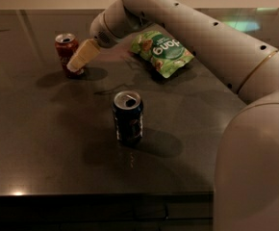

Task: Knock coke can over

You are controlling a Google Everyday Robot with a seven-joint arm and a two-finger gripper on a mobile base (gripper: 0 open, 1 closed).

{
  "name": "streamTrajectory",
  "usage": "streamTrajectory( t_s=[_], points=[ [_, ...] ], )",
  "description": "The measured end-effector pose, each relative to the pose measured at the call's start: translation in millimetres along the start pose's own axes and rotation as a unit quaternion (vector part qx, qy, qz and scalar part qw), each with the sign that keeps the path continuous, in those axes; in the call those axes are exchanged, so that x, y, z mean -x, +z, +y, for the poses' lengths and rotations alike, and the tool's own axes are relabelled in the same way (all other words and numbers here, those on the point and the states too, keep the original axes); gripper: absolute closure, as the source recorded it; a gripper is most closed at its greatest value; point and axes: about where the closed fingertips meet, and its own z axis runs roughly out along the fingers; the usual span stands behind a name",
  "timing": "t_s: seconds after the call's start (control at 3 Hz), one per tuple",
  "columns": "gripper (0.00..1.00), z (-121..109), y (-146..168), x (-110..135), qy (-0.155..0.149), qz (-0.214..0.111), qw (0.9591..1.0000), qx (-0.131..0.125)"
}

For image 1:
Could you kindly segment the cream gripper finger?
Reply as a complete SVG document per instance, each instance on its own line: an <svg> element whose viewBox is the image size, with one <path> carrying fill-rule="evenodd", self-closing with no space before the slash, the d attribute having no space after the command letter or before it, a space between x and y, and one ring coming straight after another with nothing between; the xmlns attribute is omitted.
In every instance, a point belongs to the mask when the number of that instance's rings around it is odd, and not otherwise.
<svg viewBox="0 0 279 231"><path fill-rule="evenodd" d="M67 69L77 72L100 53L100 46L94 39L84 40L67 63Z"/></svg>

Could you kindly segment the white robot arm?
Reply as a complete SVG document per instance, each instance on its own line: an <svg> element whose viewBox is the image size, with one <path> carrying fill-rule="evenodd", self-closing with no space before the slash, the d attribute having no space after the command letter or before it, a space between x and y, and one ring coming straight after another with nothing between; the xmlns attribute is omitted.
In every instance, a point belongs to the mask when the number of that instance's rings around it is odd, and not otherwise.
<svg viewBox="0 0 279 231"><path fill-rule="evenodd" d="M279 50L177 0L117 0L93 20L68 69L150 23L164 27L246 105L217 150L214 231L279 231Z"/></svg>

